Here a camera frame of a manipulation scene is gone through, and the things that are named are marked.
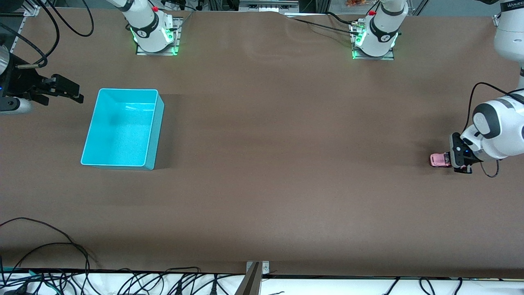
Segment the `blue bin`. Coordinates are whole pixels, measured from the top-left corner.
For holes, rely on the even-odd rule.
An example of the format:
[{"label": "blue bin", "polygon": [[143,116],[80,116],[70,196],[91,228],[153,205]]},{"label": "blue bin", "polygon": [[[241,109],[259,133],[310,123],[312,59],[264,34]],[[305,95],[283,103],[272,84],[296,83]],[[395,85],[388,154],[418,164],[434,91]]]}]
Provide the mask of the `blue bin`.
[{"label": "blue bin", "polygon": [[80,163],[153,170],[163,109],[155,89],[100,89]]}]

